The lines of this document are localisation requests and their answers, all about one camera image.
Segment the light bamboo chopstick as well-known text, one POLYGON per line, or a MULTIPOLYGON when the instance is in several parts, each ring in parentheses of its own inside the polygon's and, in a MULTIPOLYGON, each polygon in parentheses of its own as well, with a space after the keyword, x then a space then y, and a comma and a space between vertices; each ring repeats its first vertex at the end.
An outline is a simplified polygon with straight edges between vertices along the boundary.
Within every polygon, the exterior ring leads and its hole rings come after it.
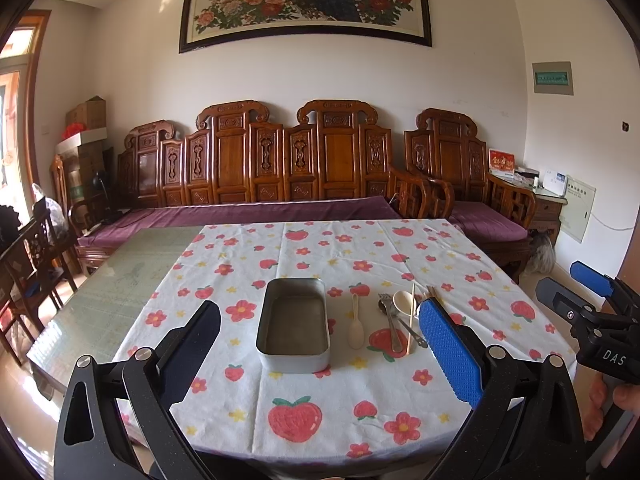
POLYGON ((407 351, 406 351, 406 355, 408 356, 411 353, 411 346, 412 346, 412 337, 413 337, 413 319, 414 319, 414 311, 416 310, 416 294, 414 293, 416 291, 416 283, 415 282, 411 282, 411 289, 410 292, 407 292, 407 304, 409 306, 409 335, 410 338, 408 340, 408 347, 407 347, 407 351))

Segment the metal spoon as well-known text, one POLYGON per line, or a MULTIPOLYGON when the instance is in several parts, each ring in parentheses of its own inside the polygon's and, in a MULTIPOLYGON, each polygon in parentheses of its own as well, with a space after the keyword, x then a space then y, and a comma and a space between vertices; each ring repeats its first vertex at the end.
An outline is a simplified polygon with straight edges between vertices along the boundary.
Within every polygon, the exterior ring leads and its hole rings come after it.
POLYGON ((392 297, 389 294, 379 294, 378 307, 385 314, 387 318, 387 324, 388 324, 388 327, 390 328, 390 340, 392 341, 392 349, 396 353, 403 354, 406 348, 405 348, 405 345, 401 342, 401 339, 398 334, 398 329, 394 322, 392 306, 390 305, 391 299, 392 297))

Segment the metal fork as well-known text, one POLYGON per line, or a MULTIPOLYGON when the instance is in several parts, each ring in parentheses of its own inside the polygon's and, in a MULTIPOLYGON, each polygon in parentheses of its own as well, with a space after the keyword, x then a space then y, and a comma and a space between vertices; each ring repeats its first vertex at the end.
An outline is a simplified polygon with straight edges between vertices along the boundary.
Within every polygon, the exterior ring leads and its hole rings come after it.
POLYGON ((413 338, 413 340, 419 347, 424 349, 428 348, 428 342, 426 341, 426 339, 418 334, 408 323, 406 323, 398 316, 395 310, 395 306, 392 303, 392 297, 390 295, 380 294, 380 300, 378 300, 378 303, 381 305, 381 308, 390 315, 393 321, 397 321, 400 323, 400 325, 413 338))

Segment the grey plastic bag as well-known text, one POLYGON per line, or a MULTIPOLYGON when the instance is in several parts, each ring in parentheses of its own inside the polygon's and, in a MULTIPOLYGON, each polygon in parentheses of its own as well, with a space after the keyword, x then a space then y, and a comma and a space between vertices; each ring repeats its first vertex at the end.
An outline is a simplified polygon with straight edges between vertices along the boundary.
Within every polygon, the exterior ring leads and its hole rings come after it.
POLYGON ((523 274, 550 274, 555 263, 556 255, 551 238, 547 233, 536 234, 530 243, 530 254, 523 274))

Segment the glass topped table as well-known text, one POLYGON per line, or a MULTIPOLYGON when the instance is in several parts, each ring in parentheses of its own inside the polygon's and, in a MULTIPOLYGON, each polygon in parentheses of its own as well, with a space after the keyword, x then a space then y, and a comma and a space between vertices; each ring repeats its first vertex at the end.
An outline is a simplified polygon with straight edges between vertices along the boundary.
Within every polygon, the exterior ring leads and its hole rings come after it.
POLYGON ((79 286, 27 353, 32 378, 46 399, 65 391, 80 356, 111 361, 152 292, 200 231, 198 226, 141 230, 79 286))

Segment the metal rectangular tin box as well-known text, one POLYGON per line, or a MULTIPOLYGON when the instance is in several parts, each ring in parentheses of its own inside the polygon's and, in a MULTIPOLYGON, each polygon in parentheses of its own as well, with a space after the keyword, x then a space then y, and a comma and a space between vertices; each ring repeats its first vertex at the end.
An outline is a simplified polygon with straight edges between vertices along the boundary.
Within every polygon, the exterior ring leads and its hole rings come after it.
POLYGON ((314 374, 330 364, 326 286, 318 278, 275 278, 267 284, 256 350, 267 372, 314 374))

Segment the strawberry flower print tablecloth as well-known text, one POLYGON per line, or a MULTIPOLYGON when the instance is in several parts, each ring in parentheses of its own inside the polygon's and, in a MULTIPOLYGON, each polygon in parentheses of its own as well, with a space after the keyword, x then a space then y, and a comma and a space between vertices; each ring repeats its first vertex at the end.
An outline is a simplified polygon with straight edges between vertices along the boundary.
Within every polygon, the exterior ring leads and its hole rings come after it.
POLYGON ((559 330, 484 252, 445 220, 213 224, 201 229, 143 307, 118 349, 153 347, 205 300, 220 333, 184 400, 172 408, 194 448, 278 466, 344 467, 436 452, 468 407, 432 352, 398 330, 392 349, 378 295, 434 286, 454 322, 518 359, 575 353, 559 330), (256 334, 267 284, 318 278, 326 286, 330 364, 314 374, 267 372, 256 334), (349 347, 352 295, 364 345, 349 347))

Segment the red calendar card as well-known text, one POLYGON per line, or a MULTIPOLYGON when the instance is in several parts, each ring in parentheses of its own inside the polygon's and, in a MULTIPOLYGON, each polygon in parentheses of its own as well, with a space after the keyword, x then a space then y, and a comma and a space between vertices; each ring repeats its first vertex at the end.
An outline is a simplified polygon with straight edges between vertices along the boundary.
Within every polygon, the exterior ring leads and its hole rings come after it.
POLYGON ((488 151, 488 167, 491 174, 513 176, 516 168, 515 155, 491 148, 488 151))

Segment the dark wooden dining chair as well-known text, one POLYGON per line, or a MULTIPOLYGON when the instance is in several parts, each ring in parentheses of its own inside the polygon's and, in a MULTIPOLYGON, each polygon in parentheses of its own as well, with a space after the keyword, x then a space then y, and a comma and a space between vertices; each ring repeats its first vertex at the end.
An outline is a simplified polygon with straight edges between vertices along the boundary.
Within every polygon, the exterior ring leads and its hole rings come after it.
POLYGON ((39 316, 44 300, 60 310, 58 284, 66 281, 77 290, 58 244, 49 240, 50 224, 50 216, 42 214, 22 226, 12 207, 1 207, 1 345, 17 365, 23 362, 11 344, 11 330, 17 327, 35 341, 44 330, 39 316))

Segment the purple sofa cushion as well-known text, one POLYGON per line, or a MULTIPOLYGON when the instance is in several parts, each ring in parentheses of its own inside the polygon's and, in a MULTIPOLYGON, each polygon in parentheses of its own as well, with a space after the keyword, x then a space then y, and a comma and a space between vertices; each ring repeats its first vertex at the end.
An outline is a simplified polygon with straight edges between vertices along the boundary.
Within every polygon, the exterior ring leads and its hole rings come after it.
POLYGON ((382 196, 352 200, 306 200, 133 209, 109 226, 78 238, 80 247, 115 249, 145 229, 208 224, 247 224, 320 220, 390 220, 400 215, 382 196))

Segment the long carved wooden sofa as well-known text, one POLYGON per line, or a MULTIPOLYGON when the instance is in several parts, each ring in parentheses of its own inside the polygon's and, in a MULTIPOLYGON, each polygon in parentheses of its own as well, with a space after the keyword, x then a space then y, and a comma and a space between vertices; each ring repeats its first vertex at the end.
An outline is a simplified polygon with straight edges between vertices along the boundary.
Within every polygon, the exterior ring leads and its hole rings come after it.
MULTIPOLYGON (((265 104, 245 100, 206 107, 186 136, 166 120, 134 128, 117 157, 117 203, 127 213, 382 196, 400 218, 427 216, 430 186, 394 168, 392 133, 370 104, 312 100, 296 118, 286 128, 271 121, 265 104)), ((106 226, 105 211, 102 196, 74 205, 70 221, 79 237, 106 226)), ((117 248, 77 246, 81 262, 94 268, 117 248)))

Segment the cardboard box stack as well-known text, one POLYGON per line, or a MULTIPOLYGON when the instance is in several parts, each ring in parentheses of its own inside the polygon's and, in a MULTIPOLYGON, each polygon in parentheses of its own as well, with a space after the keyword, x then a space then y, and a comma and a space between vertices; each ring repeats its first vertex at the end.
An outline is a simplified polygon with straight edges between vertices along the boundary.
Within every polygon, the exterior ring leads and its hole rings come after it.
POLYGON ((63 140, 55 147, 51 164, 55 197, 65 210, 104 192, 106 139, 106 101, 100 96, 66 114, 63 140))

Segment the framed peony peacock painting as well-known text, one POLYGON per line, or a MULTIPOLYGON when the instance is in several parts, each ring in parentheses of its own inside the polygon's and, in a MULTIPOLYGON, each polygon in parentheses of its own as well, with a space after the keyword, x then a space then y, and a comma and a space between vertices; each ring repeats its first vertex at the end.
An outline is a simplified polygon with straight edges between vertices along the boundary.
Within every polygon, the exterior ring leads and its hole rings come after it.
POLYGON ((432 43, 428 0, 184 0, 179 50, 294 34, 432 43))

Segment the grey electrical wall box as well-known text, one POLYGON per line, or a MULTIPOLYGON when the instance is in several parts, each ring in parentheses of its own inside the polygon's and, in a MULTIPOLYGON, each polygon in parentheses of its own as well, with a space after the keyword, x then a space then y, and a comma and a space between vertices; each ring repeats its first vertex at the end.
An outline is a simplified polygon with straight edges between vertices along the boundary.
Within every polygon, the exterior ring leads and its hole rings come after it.
POLYGON ((534 92, 572 96, 574 94, 570 62, 538 62, 533 64, 534 92))

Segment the wooden window frame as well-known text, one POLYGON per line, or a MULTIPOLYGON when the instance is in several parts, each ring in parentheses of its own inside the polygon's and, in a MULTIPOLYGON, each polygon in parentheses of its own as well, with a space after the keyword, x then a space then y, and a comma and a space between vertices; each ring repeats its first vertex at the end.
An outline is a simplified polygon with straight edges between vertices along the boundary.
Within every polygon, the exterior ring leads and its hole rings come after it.
POLYGON ((16 164, 22 188, 32 198, 32 185, 39 182, 35 141, 35 93, 43 39, 50 10, 27 10, 10 32, 1 51, 1 73, 16 74, 15 132, 16 164))

